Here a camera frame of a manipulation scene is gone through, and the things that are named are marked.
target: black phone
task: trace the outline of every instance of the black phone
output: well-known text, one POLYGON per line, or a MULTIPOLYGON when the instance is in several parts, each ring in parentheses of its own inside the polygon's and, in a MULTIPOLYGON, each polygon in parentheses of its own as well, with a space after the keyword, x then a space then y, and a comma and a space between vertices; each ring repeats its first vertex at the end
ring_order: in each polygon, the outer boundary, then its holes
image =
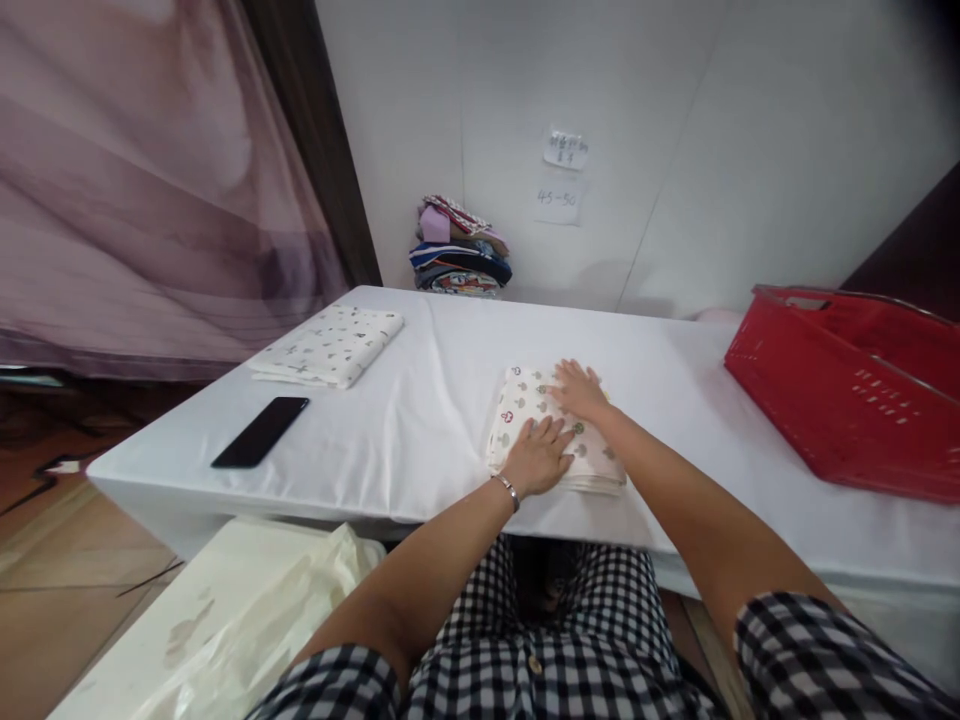
POLYGON ((274 398, 213 461, 212 467, 252 468, 270 452, 280 436, 310 401, 307 398, 274 398))

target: white wall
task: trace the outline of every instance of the white wall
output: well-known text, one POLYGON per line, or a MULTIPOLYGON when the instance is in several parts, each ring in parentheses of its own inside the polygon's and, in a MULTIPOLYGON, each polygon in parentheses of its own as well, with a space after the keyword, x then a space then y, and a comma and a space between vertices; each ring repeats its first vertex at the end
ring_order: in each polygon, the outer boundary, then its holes
POLYGON ((502 230, 507 297, 686 316, 836 285, 960 159, 896 0, 319 0, 386 284, 428 192, 502 230), (581 226, 532 220, 550 122, 588 134, 581 226))

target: basket handle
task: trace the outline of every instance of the basket handle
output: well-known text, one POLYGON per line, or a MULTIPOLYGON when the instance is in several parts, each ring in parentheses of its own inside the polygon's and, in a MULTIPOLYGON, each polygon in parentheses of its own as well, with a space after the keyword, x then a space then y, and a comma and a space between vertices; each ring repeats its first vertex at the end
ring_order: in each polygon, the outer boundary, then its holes
POLYGON ((809 300, 824 300, 828 301, 830 297, 836 295, 842 295, 844 297, 853 297, 853 298, 865 298, 867 300, 879 300, 885 302, 889 305, 897 305, 906 310, 910 310, 921 315, 926 315, 931 320, 936 320, 939 323, 943 323, 947 327, 958 327, 957 323, 950 322, 946 318, 942 318, 935 313, 930 312, 929 310, 924 310, 923 308, 918 308, 916 305, 911 305, 908 302, 903 300, 897 300, 895 298, 886 297, 884 295, 875 295, 873 293, 858 293, 852 292, 850 290, 824 290, 823 288, 810 287, 808 285, 787 285, 787 286, 778 286, 778 285, 754 285, 753 292, 763 295, 770 300, 780 303, 784 307, 794 307, 788 305, 787 301, 784 299, 784 296, 798 296, 804 297, 809 300))

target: fabric pile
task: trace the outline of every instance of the fabric pile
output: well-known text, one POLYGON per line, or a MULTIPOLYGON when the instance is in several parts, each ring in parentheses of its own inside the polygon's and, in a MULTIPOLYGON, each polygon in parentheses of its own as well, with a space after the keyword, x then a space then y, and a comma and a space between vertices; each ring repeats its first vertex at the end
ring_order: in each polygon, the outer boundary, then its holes
POLYGON ((427 195, 410 264, 429 292, 495 298, 513 277, 503 237, 486 220, 442 195, 427 195))
POLYGON ((507 370, 497 401, 496 414, 487 442, 487 465, 499 472, 517 439, 517 433, 528 418, 539 422, 547 415, 566 420, 565 430, 576 435, 566 452, 574 456, 573 464, 557 487, 580 492, 620 495, 627 484, 627 474, 600 431, 557 406, 547 393, 547 385, 555 376, 539 370, 513 367, 507 370))
POLYGON ((398 313, 330 305, 247 361, 254 380, 345 390, 403 328, 398 313))

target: black and white checkered fabric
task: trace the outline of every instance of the black and white checkered fabric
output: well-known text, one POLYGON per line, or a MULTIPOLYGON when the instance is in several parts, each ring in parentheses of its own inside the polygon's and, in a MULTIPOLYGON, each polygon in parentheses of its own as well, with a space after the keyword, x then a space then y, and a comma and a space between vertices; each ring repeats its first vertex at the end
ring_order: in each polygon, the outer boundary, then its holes
MULTIPOLYGON (((378 653, 344 646, 288 672, 250 718, 724 717, 681 677, 649 556, 586 544, 577 554, 557 620, 533 627, 519 619, 513 556, 501 536, 402 703, 396 675, 378 653)), ((762 717, 955 712, 863 625, 805 596, 749 603, 737 651, 762 717)))

